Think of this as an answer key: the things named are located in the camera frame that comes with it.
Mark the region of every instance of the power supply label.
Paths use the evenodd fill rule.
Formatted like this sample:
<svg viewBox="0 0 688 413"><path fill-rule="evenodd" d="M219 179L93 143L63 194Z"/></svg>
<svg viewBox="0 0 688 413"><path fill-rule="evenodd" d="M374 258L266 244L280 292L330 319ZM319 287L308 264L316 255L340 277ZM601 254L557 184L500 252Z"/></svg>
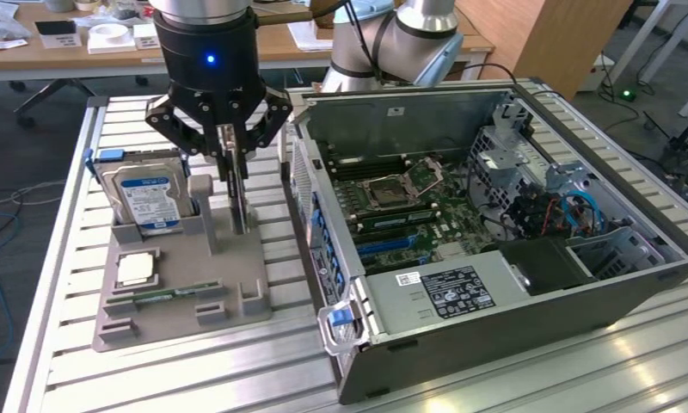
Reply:
<svg viewBox="0 0 688 413"><path fill-rule="evenodd" d="M146 229L176 226L182 219L176 200L168 196L171 180L167 177L123 181L123 191L135 217Z"/></svg>
<svg viewBox="0 0 688 413"><path fill-rule="evenodd" d="M442 318L456 317L495 306L474 267L424 275L422 282Z"/></svg>

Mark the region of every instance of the blue cable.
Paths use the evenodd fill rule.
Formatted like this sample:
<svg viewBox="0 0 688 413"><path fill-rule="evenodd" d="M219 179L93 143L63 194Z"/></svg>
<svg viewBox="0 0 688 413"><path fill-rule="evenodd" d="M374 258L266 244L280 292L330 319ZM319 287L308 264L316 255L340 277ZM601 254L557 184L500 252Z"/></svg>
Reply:
<svg viewBox="0 0 688 413"><path fill-rule="evenodd" d="M569 191L569 193L566 195L563 195L563 198L562 198L562 209L563 209L563 212L566 213L566 217L567 217L569 222L574 226L579 226L579 223L577 222L574 217L571 217L571 214L570 214L570 201L569 201L569 198L571 196L577 196L578 198L583 198L586 200L586 202L589 202L589 205L594 209L593 213L594 213L594 215L597 215L597 220L599 221L601 232L605 232L606 222L605 222L605 220L602 218L602 210L599 209L599 205L597 204L597 200L594 200L593 195L590 195L589 193L586 193L583 191Z"/></svg>
<svg viewBox="0 0 688 413"><path fill-rule="evenodd" d="M11 236L0 243L0 249L17 237L20 231L20 219L17 215L11 213L0 213L0 217L12 218L12 222L15 225L12 226L12 234Z"/></svg>
<svg viewBox="0 0 688 413"><path fill-rule="evenodd" d="M11 308L8 307L8 302L4 299L1 287L0 287L0 304L3 305L4 316L8 319L8 341L4 343L3 347L0 348L0 357L1 357L4 352L7 351L7 349L11 347L12 340L15 338L15 328L12 326Z"/></svg>

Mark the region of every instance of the blue pcie slot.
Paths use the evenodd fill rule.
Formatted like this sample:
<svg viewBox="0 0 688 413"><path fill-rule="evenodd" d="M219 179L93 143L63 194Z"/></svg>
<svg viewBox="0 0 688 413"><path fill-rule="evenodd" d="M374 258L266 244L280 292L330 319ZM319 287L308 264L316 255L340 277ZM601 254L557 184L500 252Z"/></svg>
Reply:
<svg viewBox="0 0 688 413"><path fill-rule="evenodd" d="M411 248L415 244L415 240L418 239L418 235L412 235L406 238L394 239L392 241L387 241L384 243L375 243L372 245L366 245L364 247L359 247L356 252L360 256L367 256L370 254L379 254L382 252L388 252L392 250L403 250L406 248Z"/></svg>

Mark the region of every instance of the wooden cabinet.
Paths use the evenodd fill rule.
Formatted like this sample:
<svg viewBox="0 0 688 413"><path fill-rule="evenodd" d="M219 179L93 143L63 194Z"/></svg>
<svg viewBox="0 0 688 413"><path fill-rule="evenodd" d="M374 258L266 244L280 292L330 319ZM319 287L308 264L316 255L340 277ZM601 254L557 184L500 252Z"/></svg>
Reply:
<svg viewBox="0 0 688 413"><path fill-rule="evenodd" d="M456 0L495 44L487 61L540 77L567 98L578 91L633 0ZM487 67L482 78L506 78Z"/></svg>

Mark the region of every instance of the aluminum extrusion table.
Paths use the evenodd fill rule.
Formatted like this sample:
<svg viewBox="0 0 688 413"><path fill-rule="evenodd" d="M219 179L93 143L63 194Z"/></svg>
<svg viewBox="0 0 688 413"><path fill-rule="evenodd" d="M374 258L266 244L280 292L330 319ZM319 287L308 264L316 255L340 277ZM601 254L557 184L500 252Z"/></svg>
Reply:
<svg viewBox="0 0 688 413"><path fill-rule="evenodd" d="M543 88L522 83L528 90ZM688 281L605 330L340 406L283 198L278 152L284 142L259 152L247 182L266 243L274 318L96 353L89 345L111 208L81 154L88 147L171 146L144 123L148 97L111 98L85 111L4 411L688 412ZM682 198L569 103L551 96L540 101L688 234ZM535 139L558 162L574 159L550 130L538 128ZM192 172L215 174L216 168L194 158ZM218 182L215 188L214 202L224 205L226 185Z"/></svg>

